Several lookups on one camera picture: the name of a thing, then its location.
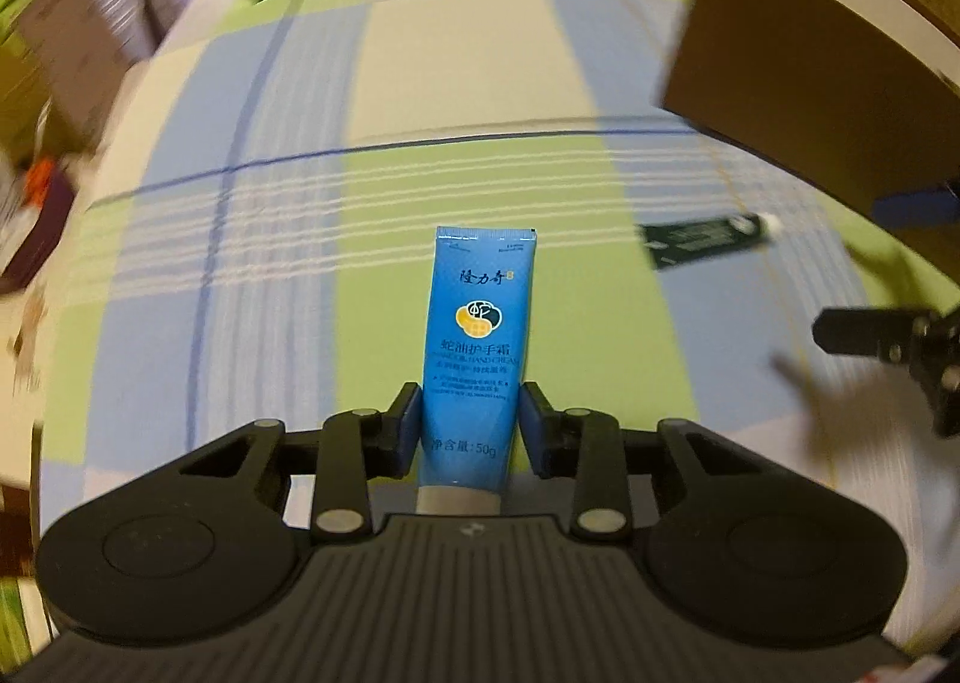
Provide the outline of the blue hand cream tube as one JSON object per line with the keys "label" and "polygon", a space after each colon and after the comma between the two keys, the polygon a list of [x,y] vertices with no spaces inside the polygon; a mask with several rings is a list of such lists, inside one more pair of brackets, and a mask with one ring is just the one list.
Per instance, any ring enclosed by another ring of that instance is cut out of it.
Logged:
{"label": "blue hand cream tube", "polygon": [[529,333],[537,233],[436,229],[416,510],[496,516]]}

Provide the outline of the dark green small tube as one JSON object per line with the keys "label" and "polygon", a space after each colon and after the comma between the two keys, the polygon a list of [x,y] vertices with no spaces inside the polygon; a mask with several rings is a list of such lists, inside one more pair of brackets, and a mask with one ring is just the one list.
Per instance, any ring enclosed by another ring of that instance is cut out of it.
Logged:
{"label": "dark green small tube", "polygon": [[742,212],[680,223],[638,224],[638,238],[658,270],[754,251],[770,244],[782,221],[770,213]]}

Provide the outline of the brown cardboard storage box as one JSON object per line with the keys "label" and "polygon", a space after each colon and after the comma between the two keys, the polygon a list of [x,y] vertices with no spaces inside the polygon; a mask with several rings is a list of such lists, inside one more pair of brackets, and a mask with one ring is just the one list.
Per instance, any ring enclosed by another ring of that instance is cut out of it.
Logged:
{"label": "brown cardboard storage box", "polygon": [[[958,33],[924,0],[692,0],[662,104],[869,220],[958,184]],[[958,221],[887,231],[957,275]]]}

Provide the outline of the checkered tablecloth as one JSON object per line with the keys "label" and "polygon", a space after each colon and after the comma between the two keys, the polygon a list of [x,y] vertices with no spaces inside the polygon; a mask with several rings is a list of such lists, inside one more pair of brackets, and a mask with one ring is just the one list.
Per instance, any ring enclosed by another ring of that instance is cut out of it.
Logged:
{"label": "checkered tablecloth", "polygon": [[[151,61],[47,290],[41,516],[254,418],[313,428],[420,376],[434,231],[539,236],[527,372],[631,428],[685,417],[864,502],[910,552],[890,621],[958,623],[958,447],[827,306],[957,286],[658,105],[685,0],[265,0]],[[658,270],[638,224],[770,213]]]}

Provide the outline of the dark red tray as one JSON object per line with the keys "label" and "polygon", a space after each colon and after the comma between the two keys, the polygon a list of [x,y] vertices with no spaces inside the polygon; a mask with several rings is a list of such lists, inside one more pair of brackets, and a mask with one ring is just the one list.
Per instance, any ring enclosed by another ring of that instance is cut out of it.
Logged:
{"label": "dark red tray", "polygon": [[2,241],[2,295],[26,290],[59,245],[76,190],[70,176],[50,158],[28,173],[26,203],[13,233]]}

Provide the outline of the brown cardboard boxes pile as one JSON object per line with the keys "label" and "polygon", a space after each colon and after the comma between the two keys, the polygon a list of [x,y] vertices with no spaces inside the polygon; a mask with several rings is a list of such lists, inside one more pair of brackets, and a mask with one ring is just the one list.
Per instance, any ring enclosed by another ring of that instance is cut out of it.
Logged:
{"label": "brown cardboard boxes pile", "polygon": [[146,0],[2,0],[2,151],[93,150],[125,75],[155,52]]}

